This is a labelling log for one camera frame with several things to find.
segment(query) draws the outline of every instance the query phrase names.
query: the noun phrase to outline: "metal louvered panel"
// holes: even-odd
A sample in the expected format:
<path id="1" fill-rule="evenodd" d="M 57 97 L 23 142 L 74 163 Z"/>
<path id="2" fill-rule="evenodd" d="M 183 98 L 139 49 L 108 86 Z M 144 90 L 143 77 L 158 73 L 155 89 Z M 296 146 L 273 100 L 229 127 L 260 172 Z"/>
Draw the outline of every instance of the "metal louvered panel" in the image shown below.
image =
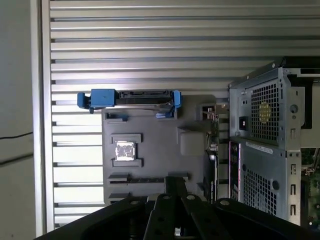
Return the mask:
<path id="1" fill-rule="evenodd" d="M 43 103 L 34 114 L 43 121 L 38 144 L 44 143 L 46 167 L 39 153 L 35 167 L 45 172 L 46 198 L 37 193 L 45 200 L 38 235 L 103 201 L 101 115 L 79 109 L 77 92 L 179 89 L 227 98 L 230 82 L 277 56 L 320 55 L 314 0 L 31 2 L 32 16 L 42 12 L 32 19 L 32 35 L 42 39 L 33 39 L 33 89 Z"/>

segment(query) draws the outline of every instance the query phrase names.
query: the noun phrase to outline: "screw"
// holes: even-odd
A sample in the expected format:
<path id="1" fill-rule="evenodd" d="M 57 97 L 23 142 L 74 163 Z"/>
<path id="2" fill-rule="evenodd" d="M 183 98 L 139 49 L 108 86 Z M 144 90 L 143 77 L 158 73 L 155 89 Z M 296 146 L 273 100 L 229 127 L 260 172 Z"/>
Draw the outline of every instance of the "screw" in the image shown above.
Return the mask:
<path id="1" fill-rule="evenodd" d="M 189 200 L 195 200 L 196 199 L 195 196 L 193 196 L 193 195 L 189 195 L 186 198 L 189 199 Z"/>
<path id="2" fill-rule="evenodd" d="M 226 200 L 222 200 L 220 202 L 220 204 L 223 205 L 223 206 L 228 206 L 230 203 L 228 201 L 226 201 Z"/>

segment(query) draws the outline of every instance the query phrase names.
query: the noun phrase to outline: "perforated metal panel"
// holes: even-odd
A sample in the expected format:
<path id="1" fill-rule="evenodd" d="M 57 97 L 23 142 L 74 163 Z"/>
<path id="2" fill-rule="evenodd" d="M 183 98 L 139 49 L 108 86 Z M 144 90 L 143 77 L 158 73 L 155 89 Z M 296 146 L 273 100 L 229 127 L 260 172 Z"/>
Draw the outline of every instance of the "perforated metal panel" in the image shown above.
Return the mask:
<path id="1" fill-rule="evenodd" d="M 277 141 L 279 136 L 279 88 L 276 83 L 252 90 L 251 136 Z"/>
<path id="2" fill-rule="evenodd" d="M 270 181 L 250 169 L 247 169 L 243 181 L 244 204 L 270 215 L 276 215 L 277 195 L 271 192 Z"/>

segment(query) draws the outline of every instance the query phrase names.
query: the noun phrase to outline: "green circuit board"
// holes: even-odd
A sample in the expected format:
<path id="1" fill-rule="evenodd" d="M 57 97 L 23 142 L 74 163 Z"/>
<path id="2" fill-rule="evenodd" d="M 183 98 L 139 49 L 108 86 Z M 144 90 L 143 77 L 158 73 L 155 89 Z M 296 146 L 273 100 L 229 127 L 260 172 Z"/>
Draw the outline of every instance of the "green circuit board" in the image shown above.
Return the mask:
<path id="1" fill-rule="evenodd" d="M 320 231 L 320 169 L 309 177 L 308 220 L 310 228 Z"/>
<path id="2" fill-rule="evenodd" d="M 314 163 L 315 148 L 301 149 L 302 165 Z M 320 167 L 308 175 L 308 224 L 313 231 L 320 231 Z"/>

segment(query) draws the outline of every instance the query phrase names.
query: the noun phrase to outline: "blue plastic bracket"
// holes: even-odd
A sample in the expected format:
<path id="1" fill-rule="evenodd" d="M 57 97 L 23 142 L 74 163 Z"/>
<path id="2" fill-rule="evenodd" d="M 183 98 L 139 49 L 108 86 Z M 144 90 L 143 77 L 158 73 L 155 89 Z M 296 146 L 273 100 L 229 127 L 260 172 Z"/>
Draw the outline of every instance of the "blue plastic bracket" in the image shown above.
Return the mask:
<path id="1" fill-rule="evenodd" d="M 92 89 L 91 95 L 86 96 L 84 92 L 77 94 L 77 105 L 82 109 L 89 109 L 92 114 L 94 110 L 114 107 L 116 104 L 115 89 Z"/>

